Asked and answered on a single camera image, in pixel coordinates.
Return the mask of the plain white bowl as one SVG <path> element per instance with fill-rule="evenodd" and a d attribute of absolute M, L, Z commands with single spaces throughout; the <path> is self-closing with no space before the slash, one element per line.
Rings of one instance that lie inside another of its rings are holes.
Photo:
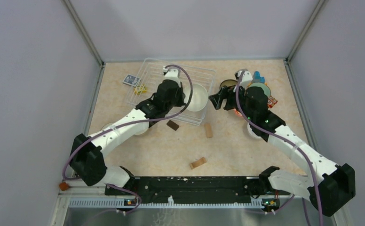
<path fill-rule="evenodd" d="M 191 112 L 199 112 L 205 108 L 208 102 L 208 92 L 205 87 L 200 84 L 193 84 L 193 93 L 191 102 L 188 104 L 187 110 Z"/>

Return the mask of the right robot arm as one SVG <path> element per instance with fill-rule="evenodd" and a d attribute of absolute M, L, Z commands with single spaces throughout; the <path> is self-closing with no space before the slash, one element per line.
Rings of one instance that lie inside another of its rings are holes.
<path fill-rule="evenodd" d="M 252 132 L 277 147 L 307 173 L 300 176 L 278 167 L 260 174 L 259 189 L 265 194 L 282 190 L 310 201 L 324 216 L 331 217 L 356 195 L 355 170 L 347 163 L 339 165 L 322 156 L 300 139 L 286 122 L 269 109 L 270 89 L 259 86 L 227 87 L 210 95 L 216 110 L 235 109 L 249 120 Z"/>

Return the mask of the blue bowl white dots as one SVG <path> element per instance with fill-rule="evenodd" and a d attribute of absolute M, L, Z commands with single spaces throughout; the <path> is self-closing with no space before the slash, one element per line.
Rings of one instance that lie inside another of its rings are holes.
<path fill-rule="evenodd" d="M 114 130 L 115 128 L 115 125 L 114 123 L 107 123 L 105 124 L 102 128 L 101 128 L 101 131 L 106 131 L 106 130 Z"/>

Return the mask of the white bowl orange pattern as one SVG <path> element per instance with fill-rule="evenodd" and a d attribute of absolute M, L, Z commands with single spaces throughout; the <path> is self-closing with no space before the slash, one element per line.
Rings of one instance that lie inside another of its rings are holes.
<path fill-rule="evenodd" d="M 277 103 L 278 103 L 278 100 L 275 99 L 273 96 L 270 96 L 268 98 L 268 102 L 267 102 L 268 108 L 272 108 Z M 242 114 L 237 109 L 234 109 L 233 111 L 234 111 L 235 115 L 242 117 Z"/>

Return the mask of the dark blue bowl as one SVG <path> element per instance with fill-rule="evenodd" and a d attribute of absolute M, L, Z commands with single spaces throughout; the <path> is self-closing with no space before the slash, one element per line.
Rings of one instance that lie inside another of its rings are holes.
<path fill-rule="evenodd" d="M 226 86 L 226 87 L 234 87 L 237 84 L 237 80 L 233 80 L 233 79 L 227 79 L 224 80 L 220 83 L 219 85 L 219 89 L 222 89 L 222 87 Z"/>

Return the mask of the celadon green bowl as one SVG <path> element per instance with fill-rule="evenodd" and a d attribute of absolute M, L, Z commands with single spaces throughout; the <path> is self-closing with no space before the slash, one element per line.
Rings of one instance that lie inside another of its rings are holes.
<path fill-rule="evenodd" d="M 270 97 L 271 96 L 271 90 L 270 90 L 270 88 L 265 83 L 262 83 L 262 82 L 253 82 L 248 87 L 249 88 L 252 88 L 252 87 L 261 88 L 263 90 L 264 94 L 267 97 Z"/>

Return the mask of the beige ceramic mug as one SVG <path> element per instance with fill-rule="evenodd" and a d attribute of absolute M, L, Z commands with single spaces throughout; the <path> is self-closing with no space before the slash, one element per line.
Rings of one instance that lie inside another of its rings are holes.
<path fill-rule="evenodd" d="M 148 131 L 148 128 L 143 129 L 143 130 L 141 130 L 141 131 L 139 131 L 139 132 L 135 133 L 135 136 L 143 135 L 143 134 L 145 134 L 147 131 Z"/>

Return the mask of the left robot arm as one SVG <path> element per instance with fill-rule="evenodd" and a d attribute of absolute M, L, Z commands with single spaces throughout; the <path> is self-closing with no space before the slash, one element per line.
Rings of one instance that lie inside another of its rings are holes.
<path fill-rule="evenodd" d="M 183 85 L 164 79 L 152 96 L 140 102 L 125 117 L 90 136 L 75 137 L 69 166 L 87 186 L 113 184 L 122 194 L 133 191 L 133 175 L 123 167 L 107 167 L 105 157 L 130 137 L 167 119 L 173 107 L 184 106 Z"/>

